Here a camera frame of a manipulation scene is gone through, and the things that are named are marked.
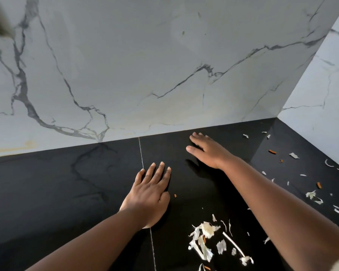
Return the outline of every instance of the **yellow stain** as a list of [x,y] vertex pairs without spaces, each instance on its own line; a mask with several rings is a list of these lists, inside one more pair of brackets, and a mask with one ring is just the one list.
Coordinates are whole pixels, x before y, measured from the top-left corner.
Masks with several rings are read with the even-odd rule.
[[0,148],[0,153],[17,151],[17,150],[26,150],[26,149],[32,149],[32,148],[36,148],[36,143],[34,141],[29,140],[25,143],[25,146],[22,146],[22,147]]

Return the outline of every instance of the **person's left arm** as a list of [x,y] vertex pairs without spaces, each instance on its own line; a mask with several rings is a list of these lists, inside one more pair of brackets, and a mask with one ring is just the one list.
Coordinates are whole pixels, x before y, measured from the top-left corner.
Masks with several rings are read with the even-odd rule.
[[153,163],[136,176],[133,187],[117,214],[40,260],[27,271],[105,271],[108,270],[133,235],[156,224],[167,210],[170,195],[165,192],[171,175],[164,163],[156,173]]

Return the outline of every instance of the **wall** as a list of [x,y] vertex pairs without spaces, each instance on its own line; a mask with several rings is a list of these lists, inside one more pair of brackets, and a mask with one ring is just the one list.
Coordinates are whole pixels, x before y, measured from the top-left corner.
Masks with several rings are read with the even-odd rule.
[[0,0],[0,156],[276,117],[339,0]]
[[339,164],[339,18],[278,117]]

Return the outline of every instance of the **hand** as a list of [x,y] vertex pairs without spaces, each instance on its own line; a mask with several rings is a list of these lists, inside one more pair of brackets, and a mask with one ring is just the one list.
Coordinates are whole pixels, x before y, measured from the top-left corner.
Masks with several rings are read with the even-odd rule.
[[143,181],[145,170],[138,172],[131,191],[124,199],[119,211],[130,209],[139,214],[141,228],[154,226],[167,210],[170,202],[170,194],[165,192],[171,176],[171,168],[167,167],[161,180],[164,162],[161,162],[156,173],[153,172],[156,164],[153,163],[147,170]]
[[222,169],[224,162],[229,158],[235,158],[230,152],[223,148],[220,144],[212,140],[209,136],[203,136],[202,133],[197,134],[193,132],[190,140],[198,145],[202,150],[188,145],[186,150],[194,155],[204,164],[212,167]]

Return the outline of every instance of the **forearm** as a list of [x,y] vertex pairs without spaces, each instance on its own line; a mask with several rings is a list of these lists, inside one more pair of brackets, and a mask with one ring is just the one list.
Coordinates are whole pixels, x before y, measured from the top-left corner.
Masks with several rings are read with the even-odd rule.
[[334,223],[237,157],[221,169],[294,270],[329,270],[339,259]]
[[105,271],[121,253],[140,224],[140,213],[123,210],[68,242],[28,271]]

